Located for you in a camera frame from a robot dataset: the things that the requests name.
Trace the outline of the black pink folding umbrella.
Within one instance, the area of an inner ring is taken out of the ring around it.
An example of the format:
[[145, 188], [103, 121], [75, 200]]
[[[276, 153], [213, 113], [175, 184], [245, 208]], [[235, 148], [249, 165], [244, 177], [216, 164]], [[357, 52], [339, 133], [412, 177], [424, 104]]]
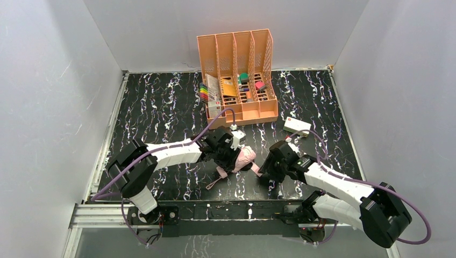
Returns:
[[238, 173], [240, 171], [253, 171], [257, 176], [261, 177], [259, 173], [260, 167], [254, 162], [256, 158], [255, 151], [250, 146], [244, 146], [240, 149], [238, 156], [234, 161], [234, 168], [224, 169], [221, 166], [216, 167], [216, 171], [219, 173], [219, 178], [211, 182], [206, 186], [207, 190], [210, 190], [219, 180], [227, 178], [229, 173]]

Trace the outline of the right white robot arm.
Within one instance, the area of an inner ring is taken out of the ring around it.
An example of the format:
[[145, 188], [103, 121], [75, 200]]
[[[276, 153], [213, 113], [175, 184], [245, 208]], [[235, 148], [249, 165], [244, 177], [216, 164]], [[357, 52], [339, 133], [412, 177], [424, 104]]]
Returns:
[[375, 244], [389, 248], [411, 224], [412, 217], [394, 188], [383, 182], [379, 188], [352, 182], [286, 141], [272, 145], [258, 174], [281, 183], [285, 177], [315, 187], [299, 205], [286, 205], [275, 215], [287, 224], [330, 219], [362, 230]]

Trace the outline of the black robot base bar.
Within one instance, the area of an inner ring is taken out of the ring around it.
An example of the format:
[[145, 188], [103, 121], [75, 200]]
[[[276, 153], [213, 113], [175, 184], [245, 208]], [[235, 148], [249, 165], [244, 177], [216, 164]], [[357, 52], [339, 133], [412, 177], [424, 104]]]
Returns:
[[191, 235], [279, 235], [300, 237], [311, 227], [304, 219], [281, 219], [299, 200], [181, 200], [160, 201], [160, 208], [176, 211], [176, 224], [166, 222], [166, 237]]

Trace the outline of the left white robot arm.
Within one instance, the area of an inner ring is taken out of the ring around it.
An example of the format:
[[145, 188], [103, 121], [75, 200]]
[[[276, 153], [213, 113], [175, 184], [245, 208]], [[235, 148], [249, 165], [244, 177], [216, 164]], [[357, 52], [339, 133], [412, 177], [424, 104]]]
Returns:
[[220, 126], [200, 138], [167, 144], [147, 145], [141, 140], [133, 140], [108, 165], [108, 174], [111, 178], [120, 177], [115, 185], [121, 197], [130, 200], [142, 214], [148, 215], [158, 207], [147, 187], [155, 171], [182, 163], [207, 161], [214, 161], [224, 170], [231, 170], [245, 137], [242, 130]]

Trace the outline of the white green small box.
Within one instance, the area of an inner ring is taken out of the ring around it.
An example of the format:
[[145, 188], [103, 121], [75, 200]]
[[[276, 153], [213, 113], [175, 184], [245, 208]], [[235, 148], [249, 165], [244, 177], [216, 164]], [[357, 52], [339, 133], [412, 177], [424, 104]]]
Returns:
[[311, 129], [311, 124], [298, 120], [293, 117], [287, 117], [284, 120], [283, 129], [290, 133], [296, 133], [300, 130], [307, 130], [307, 131], [302, 131], [302, 132], [298, 133], [298, 135], [300, 135], [300, 136], [307, 137], [309, 135], [309, 130]]

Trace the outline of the white red box in organizer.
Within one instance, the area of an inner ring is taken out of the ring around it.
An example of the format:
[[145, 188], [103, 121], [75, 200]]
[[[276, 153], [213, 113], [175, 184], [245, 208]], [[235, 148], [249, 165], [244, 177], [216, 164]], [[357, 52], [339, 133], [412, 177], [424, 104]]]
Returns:
[[223, 109], [221, 101], [209, 101], [207, 104], [208, 117], [216, 117]]

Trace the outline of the yellow spiral notebook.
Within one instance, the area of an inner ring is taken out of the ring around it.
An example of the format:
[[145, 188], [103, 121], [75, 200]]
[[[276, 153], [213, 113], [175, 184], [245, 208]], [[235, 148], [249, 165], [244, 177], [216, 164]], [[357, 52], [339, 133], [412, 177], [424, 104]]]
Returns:
[[234, 85], [233, 79], [231, 78], [221, 78], [220, 89], [224, 99], [237, 98], [238, 96], [237, 87]]

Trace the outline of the pink grey eraser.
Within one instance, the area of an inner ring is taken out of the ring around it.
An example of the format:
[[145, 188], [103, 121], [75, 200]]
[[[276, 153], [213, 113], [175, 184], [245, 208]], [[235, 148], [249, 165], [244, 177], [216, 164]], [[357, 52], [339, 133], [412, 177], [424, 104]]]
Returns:
[[254, 86], [256, 91], [264, 91], [267, 88], [266, 84], [263, 81], [256, 81]]

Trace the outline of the green white eraser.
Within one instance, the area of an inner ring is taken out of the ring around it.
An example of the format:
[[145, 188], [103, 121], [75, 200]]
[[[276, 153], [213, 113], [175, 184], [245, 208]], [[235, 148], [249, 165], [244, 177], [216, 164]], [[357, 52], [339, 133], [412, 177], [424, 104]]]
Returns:
[[239, 84], [247, 84], [249, 82], [248, 74], [247, 73], [238, 74], [238, 82], [239, 82]]

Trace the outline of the orange plastic desk organizer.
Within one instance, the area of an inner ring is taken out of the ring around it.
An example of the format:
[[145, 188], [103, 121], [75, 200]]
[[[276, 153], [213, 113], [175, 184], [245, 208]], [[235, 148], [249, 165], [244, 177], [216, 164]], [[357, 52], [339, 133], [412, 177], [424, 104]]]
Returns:
[[[278, 100], [272, 86], [273, 37], [269, 29], [200, 35], [197, 46], [209, 101], [221, 101], [223, 107], [216, 117], [209, 118], [205, 103], [211, 129], [277, 120]], [[248, 74], [247, 84], [239, 84], [241, 73]], [[237, 98], [222, 97], [221, 78], [233, 79]], [[267, 88], [256, 91], [256, 81], [263, 81]]]

